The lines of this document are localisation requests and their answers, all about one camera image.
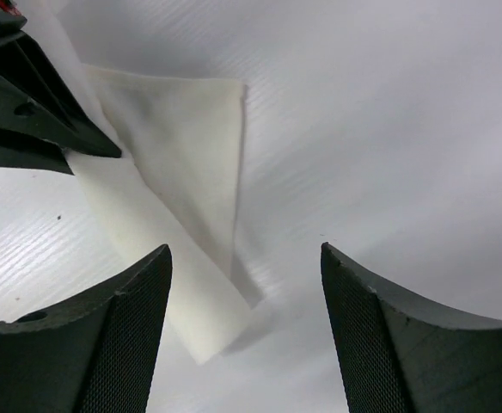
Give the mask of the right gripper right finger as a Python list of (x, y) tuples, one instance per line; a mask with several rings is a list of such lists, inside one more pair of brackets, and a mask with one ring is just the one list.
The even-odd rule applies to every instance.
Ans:
[(442, 305), (321, 247), (351, 412), (502, 412), (502, 320)]

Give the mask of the white cloth napkin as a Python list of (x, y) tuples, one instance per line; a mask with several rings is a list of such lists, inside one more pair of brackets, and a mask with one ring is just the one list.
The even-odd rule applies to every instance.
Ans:
[(84, 112), (123, 151), (119, 159), (70, 155), (89, 204), (126, 262), (169, 246), (168, 319), (195, 361), (207, 362), (251, 317), (230, 278), (245, 85), (86, 65), (58, 21), (62, 3), (28, 7), (41, 24), (40, 42)]

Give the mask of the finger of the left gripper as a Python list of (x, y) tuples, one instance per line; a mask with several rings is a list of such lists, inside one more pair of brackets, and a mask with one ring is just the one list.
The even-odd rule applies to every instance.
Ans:
[(73, 172), (55, 144), (27, 134), (0, 129), (0, 168)]
[(121, 149), (96, 126), (40, 45), (23, 15), (0, 12), (0, 131), (97, 157)]

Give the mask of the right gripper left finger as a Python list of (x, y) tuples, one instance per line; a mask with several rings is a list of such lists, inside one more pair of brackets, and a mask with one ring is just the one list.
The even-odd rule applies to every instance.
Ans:
[(0, 412), (144, 412), (172, 278), (162, 245), (64, 301), (0, 322)]

